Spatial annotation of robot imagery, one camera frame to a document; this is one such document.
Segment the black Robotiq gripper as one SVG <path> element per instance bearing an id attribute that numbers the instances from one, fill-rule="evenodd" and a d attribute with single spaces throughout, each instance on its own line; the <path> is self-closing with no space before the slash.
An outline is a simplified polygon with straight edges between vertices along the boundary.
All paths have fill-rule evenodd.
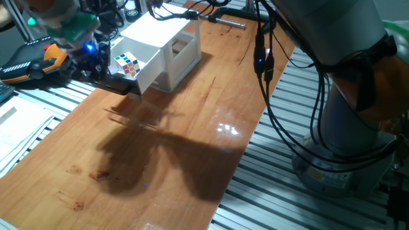
<path id="1" fill-rule="evenodd" d="M 110 80 L 110 41 L 98 41 L 92 38 L 79 48 L 67 50 L 67 54 L 76 64 L 87 66 L 85 68 L 80 68 L 76 65 L 72 66 L 73 80 L 90 84 L 94 82 L 108 82 Z"/>

